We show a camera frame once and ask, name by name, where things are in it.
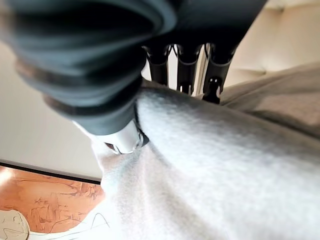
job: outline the white wall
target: white wall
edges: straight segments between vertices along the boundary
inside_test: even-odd
[[[14,61],[0,42],[0,159],[99,180],[89,139],[19,78]]]

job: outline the gray fabric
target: gray fabric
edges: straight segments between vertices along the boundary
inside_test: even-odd
[[[92,145],[113,239],[320,239],[319,76],[313,65],[226,89],[224,106],[145,88],[150,143],[123,156]]]

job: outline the gray sweatshirt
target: gray sweatshirt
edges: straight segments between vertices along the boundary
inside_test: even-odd
[[[143,89],[146,146],[118,156],[91,136],[112,239],[319,240],[319,76],[265,76],[222,105]]]

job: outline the floor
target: floor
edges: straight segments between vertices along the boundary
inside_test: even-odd
[[[12,239],[60,239],[76,227],[77,233],[81,226],[92,230],[97,216],[108,224],[96,212],[105,199],[96,184],[0,166],[0,196],[0,240],[22,233],[25,237]],[[55,233],[57,238],[48,238]]]

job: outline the beige wall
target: beige wall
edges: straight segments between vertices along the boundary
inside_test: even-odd
[[[0,42],[0,159],[100,179],[90,141],[15,73]]]

